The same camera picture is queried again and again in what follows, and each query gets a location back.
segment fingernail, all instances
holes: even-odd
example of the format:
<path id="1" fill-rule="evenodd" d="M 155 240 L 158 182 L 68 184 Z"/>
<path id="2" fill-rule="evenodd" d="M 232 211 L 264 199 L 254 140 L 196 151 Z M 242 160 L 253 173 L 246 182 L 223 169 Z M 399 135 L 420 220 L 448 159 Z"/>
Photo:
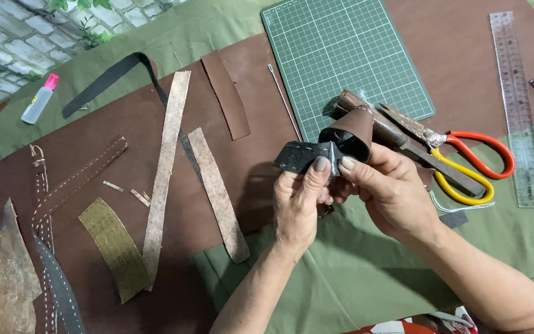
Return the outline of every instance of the fingernail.
<path id="1" fill-rule="evenodd" d="M 327 167 L 327 158 L 319 156 L 316 158 L 315 162 L 315 171 L 322 172 Z"/>
<path id="2" fill-rule="evenodd" d="M 341 165 L 348 171 L 351 171 L 355 167 L 354 160 L 348 156 L 341 158 Z"/>

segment plastic bottle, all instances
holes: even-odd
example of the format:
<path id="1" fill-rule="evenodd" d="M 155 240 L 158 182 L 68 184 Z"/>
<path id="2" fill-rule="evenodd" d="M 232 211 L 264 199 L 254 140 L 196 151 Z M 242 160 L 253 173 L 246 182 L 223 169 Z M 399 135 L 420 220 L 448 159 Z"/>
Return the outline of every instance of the plastic bottle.
<path id="1" fill-rule="evenodd" d="M 22 117 L 20 119 L 28 124 L 36 123 L 36 120 L 39 118 L 40 113 L 45 108 L 50 97 L 53 95 L 53 89 L 57 86 L 57 80 L 59 76 L 51 73 L 49 78 L 44 83 L 39 91 L 36 93 L 32 102 L 26 107 Z"/>

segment rusty scissors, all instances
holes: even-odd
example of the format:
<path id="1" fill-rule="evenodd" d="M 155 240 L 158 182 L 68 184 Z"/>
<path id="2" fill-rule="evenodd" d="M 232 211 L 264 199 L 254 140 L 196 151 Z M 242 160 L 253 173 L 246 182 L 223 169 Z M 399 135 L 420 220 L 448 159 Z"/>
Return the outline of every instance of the rusty scissors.
<path id="1" fill-rule="evenodd" d="M 468 177 L 476 180 L 477 182 L 479 182 L 479 184 L 485 187 L 486 191 L 481 199 L 471 199 L 456 192 L 446 181 L 444 175 L 439 171 L 435 171 L 434 177 L 436 178 L 436 180 L 438 180 L 438 184 L 440 185 L 440 187 L 456 201 L 468 205 L 486 204 L 492 201 L 494 197 L 494 186 L 492 186 L 492 183 L 490 183 L 482 175 L 479 175 L 478 173 L 470 170 L 469 168 L 462 166 L 456 162 L 450 161 L 449 159 L 444 157 L 440 153 L 440 146 L 442 144 L 449 143 L 452 146 L 456 147 L 456 149 L 462 152 L 467 158 L 467 160 L 469 160 L 470 163 L 474 167 L 476 167 L 478 171 L 481 172 L 481 174 L 485 175 L 488 178 L 504 179 L 512 175 L 512 173 L 515 171 L 515 157 L 512 155 L 512 152 L 510 152 L 506 145 L 502 144 L 499 140 L 493 137 L 470 131 L 449 131 L 447 134 L 439 134 L 425 127 L 424 125 L 412 119 L 411 117 L 408 117 L 407 115 L 403 114 L 392 106 L 381 104 L 379 110 L 385 113 L 387 118 L 392 120 L 395 124 L 402 127 L 402 130 L 404 130 L 410 137 L 426 145 L 426 147 L 430 150 L 431 155 L 436 157 L 438 160 L 450 165 L 456 170 L 462 172 Z M 502 156 L 502 159 L 504 161 L 504 171 L 501 173 L 496 173 L 492 171 L 489 167 L 486 166 L 485 163 L 483 163 L 483 161 L 480 160 L 480 158 L 478 158 L 473 153 L 473 151 L 471 151 L 471 149 L 467 145 L 465 145 L 465 143 L 461 139 L 482 141 L 483 143 L 492 147 Z"/>

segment brick pattern backdrop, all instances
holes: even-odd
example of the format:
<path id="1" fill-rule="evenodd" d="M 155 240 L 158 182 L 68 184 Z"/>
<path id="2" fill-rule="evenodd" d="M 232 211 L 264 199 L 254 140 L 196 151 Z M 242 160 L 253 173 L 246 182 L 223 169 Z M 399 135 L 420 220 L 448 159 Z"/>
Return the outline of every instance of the brick pattern backdrop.
<path id="1" fill-rule="evenodd" d="M 0 100 L 183 1 L 0 0 Z"/>

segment pink bottle cap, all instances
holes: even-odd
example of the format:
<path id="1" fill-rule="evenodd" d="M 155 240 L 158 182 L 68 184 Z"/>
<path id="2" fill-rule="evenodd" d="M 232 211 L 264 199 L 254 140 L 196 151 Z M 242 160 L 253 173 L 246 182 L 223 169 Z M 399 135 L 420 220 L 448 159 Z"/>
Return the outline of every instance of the pink bottle cap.
<path id="1" fill-rule="evenodd" d="M 44 83 L 44 86 L 51 89 L 55 89 L 55 87 L 57 86 L 57 80 L 59 80 L 59 76 L 51 73 L 49 74 L 49 78 Z"/>

